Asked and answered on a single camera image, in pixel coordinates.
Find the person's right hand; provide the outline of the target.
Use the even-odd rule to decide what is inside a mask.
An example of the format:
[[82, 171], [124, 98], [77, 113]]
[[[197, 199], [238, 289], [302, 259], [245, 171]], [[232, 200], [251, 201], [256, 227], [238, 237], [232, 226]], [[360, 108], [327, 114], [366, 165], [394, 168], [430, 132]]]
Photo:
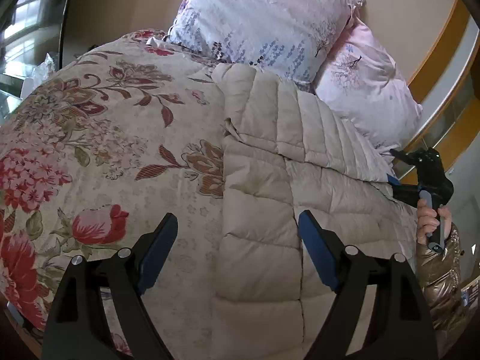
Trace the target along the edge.
[[416, 241], [420, 245], [428, 244], [428, 235], [433, 233], [441, 224], [437, 219], [439, 215], [443, 220], [444, 238], [448, 239], [452, 230], [452, 213], [446, 205], [439, 207], [437, 211], [429, 208], [425, 199], [420, 199], [417, 203], [417, 230]]

